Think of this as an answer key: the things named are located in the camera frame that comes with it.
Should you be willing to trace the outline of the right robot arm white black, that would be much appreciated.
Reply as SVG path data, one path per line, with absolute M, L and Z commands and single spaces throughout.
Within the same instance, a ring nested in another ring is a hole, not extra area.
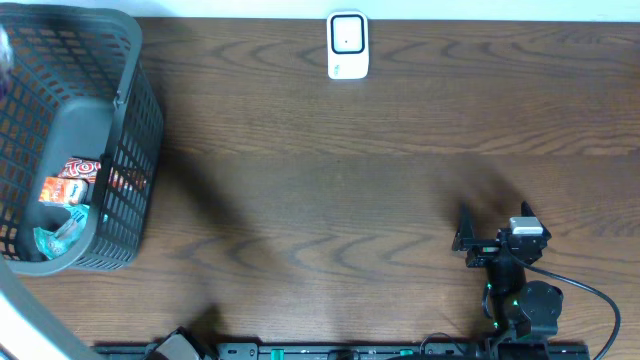
M 486 359 L 549 359 L 548 338 L 558 332 L 562 291 L 544 281 L 526 279 L 525 268 L 542 257 L 551 233 L 530 206 L 495 237 L 482 239 L 474 232 L 470 211 L 460 209 L 452 243 L 466 254 L 466 266 L 486 270 L 483 311 L 493 320 L 494 333 L 478 346 Z

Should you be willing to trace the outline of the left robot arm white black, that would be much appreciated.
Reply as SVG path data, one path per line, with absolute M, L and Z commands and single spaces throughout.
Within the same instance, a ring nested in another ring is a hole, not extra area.
M 16 359 L 215 360 L 217 354 L 179 328 L 160 343 L 90 347 L 47 310 L 1 263 L 1 346 Z

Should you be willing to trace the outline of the small orange snack packet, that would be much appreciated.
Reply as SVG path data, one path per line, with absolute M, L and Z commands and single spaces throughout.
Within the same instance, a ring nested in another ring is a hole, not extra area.
M 38 201 L 45 205 L 78 205 L 86 197 L 89 185 L 80 179 L 47 177 Z

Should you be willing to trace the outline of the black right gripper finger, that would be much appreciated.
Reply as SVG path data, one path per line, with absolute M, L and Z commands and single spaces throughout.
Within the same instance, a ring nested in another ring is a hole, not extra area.
M 467 251 L 475 241 L 472 217 L 466 205 L 460 206 L 459 221 L 452 243 L 453 251 Z
M 530 205 L 526 202 L 523 201 L 521 203 L 521 215 L 520 216 L 534 216 L 537 218 L 537 216 L 535 215 L 535 213 L 533 212 L 532 208 L 530 207 Z M 544 232 L 542 235 L 540 235 L 541 237 L 550 239 L 552 237 L 551 233 L 549 232 L 549 230 L 542 224 L 543 228 L 544 228 Z

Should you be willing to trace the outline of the teal snack packet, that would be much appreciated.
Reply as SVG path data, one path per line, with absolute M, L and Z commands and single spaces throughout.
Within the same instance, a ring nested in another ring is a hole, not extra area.
M 69 212 L 70 217 L 56 231 L 45 230 L 41 227 L 33 229 L 36 247 L 48 260 L 67 253 L 81 238 L 87 224 L 90 210 L 88 205 L 64 205 L 63 208 Z

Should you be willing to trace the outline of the red orange candy bar wrapper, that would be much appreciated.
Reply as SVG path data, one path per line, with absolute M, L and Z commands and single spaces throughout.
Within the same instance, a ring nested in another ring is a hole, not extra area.
M 89 184 L 94 184 L 101 168 L 99 161 L 71 157 L 66 161 L 58 176 L 66 179 L 84 180 Z M 147 185 L 147 179 L 144 175 L 129 169 L 122 172 L 111 169 L 109 180 L 112 186 L 122 190 L 143 190 Z

